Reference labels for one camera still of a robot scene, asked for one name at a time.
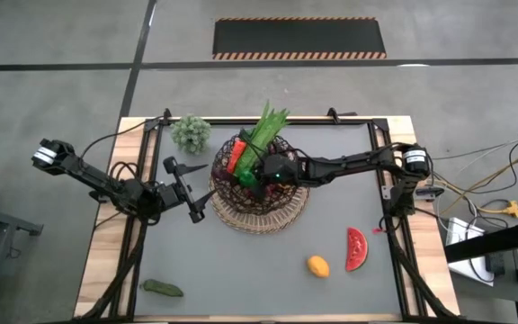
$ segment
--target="floor mat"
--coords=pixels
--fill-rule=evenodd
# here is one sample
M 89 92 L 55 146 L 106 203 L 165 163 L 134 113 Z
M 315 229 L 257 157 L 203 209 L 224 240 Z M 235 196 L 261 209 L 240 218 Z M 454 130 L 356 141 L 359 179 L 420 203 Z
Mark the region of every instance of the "floor mat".
M 384 59 L 374 17 L 221 18 L 213 59 Z

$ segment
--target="gray floor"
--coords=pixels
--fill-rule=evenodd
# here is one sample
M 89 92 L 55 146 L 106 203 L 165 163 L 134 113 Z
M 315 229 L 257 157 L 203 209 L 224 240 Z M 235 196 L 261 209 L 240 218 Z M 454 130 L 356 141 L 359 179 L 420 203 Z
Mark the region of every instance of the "gray floor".
M 146 0 L 0 1 L 0 64 L 131 62 Z M 221 16 L 373 15 L 391 59 L 518 57 L 518 0 L 169 0 L 159 1 L 145 61 L 208 60 L 212 21 Z M 66 177 L 31 167 L 41 138 L 78 151 L 116 127 L 128 71 L 0 72 L 0 210 L 42 222 L 24 236 L 0 281 L 0 323 L 65 320 L 74 308 L 96 204 Z M 518 66 L 351 67 L 144 71 L 130 115 L 258 114 L 270 99 L 293 114 L 340 112 L 413 117 L 420 143 L 434 157 L 479 149 L 518 134 Z M 88 155 L 106 167 L 111 143 Z M 507 163 L 506 150 L 441 161 L 438 172 L 468 185 Z M 508 184 L 510 175 L 497 180 Z M 451 202 L 445 194 L 443 206 Z M 518 200 L 518 185 L 474 197 Z M 468 218 L 465 206 L 451 216 Z M 518 220 L 508 219 L 511 224 Z M 459 293 L 461 311 L 483 320 L 515 321 L 504 301 Z

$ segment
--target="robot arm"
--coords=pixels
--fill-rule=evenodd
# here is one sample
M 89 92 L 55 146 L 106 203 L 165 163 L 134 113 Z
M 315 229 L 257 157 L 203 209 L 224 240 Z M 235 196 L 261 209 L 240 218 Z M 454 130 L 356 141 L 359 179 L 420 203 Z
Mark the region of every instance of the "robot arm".
M 197 201 L 191 196 L 191 187 L 183 175 L 204 168 L 205 166 L 186 166 L 177 164 L 174 157 L 164 160 L 165 170 L 173 174 L 176 183 L 148 185 L 138 178 L 117 180 L 103 171 L 90 166 L 76 155 L 73 146 L 60 140 L 43 139 L 40 148 L 31 158 L 33 166 L 50 175 L 68 175 L 94 190 L 89 193 L 99 201 L 100 196 L 109 197 L 119 212 L 137 217 L 143 221 L 159 221 L 161 212 L 165 212 L 182 203 L 187 203 L 192 218 L 196 223 L 205 218 L 205 202 L 214 193 L 208 193 Z
M 396 151 L 402 154 L 401 166 L 396 163 Z M 259 183 L 318 187 L 331 183 L 338 176 L 389 171 L 399 181 L 391 188 L 387 210 L 391 216 L 398 217 L 414 213 L 413 193 L 418 182 L 430 175 L 427 159 L 424 148 L 401 143 L 334 159 L 305 156 L 291 160 L 282 154 L 270 155 L 258 172 Z

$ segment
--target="green cucumber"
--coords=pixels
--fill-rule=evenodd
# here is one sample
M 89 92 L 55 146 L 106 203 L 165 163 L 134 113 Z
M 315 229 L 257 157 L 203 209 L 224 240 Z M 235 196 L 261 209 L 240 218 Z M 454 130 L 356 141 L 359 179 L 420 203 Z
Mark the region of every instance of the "green cucumber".
M 146 292 L 160 293 L 171 297 L 183 297 L 183 291 L 176 285 L 161 283 L 153 279 L 147 279 L 140 287 Z

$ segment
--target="plastic fruit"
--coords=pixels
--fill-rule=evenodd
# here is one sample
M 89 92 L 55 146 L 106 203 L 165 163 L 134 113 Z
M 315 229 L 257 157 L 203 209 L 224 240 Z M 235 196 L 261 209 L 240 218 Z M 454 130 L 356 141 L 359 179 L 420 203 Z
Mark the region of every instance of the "plastic fruit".
M 347 229 L 347 262 L 345 270 L 353 271 L 363 265 L 368 255 L 367 239 L 354 228 Z
M 329 276 L 329 264 L 321 256 L 312 256 L 307 260 L 307 267 L 313 275 L 319 278 L 327 278 Z

